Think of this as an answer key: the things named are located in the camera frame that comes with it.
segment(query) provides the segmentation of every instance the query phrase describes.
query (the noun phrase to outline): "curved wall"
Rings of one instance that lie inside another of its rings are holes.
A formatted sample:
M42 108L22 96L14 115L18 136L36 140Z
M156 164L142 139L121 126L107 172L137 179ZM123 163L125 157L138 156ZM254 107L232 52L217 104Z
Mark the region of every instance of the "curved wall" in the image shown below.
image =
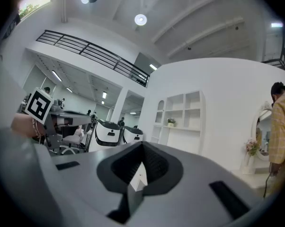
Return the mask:
M265 101L272 101L270 90L277 81L285 84L285 71L255 61L205 58L166 64L151 74L138 127L150 141L161 99L202 90L206 107L202 155L238 170L254 116Z

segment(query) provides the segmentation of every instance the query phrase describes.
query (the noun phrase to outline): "yellow plaid shirt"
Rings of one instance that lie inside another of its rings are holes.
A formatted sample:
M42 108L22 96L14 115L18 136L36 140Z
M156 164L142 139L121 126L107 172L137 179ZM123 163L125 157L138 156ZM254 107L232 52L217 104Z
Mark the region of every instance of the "yellow plaid shirt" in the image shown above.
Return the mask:
M273 105L269 160L276 164L285 161L285 93Z

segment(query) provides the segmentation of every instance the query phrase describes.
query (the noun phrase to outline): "person's arm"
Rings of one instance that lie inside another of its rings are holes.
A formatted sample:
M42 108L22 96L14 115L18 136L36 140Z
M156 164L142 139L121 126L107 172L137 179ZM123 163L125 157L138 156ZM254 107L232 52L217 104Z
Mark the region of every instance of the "person's arm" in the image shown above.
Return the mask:
M269 161L271 172L276 175L285 160L285 111L279 103L272 110L271 133L269 141Z
M25 137L31 138L36 136L33 128L32 117L27 114L16 113L11 124L11 129ZM37 122L37 128L41 135L45 134L45 130L40 122Z

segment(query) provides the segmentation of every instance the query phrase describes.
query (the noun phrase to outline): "person's hand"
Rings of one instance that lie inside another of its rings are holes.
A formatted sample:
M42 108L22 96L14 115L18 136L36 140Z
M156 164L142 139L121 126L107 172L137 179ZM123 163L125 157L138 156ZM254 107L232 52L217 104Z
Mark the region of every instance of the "person's hand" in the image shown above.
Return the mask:
M276 176L278 171L279 171L279 169L280 169L280 167L281 167L281 164L271 163L271 168L270 168L271 169L270 170L271 174L273 176Z

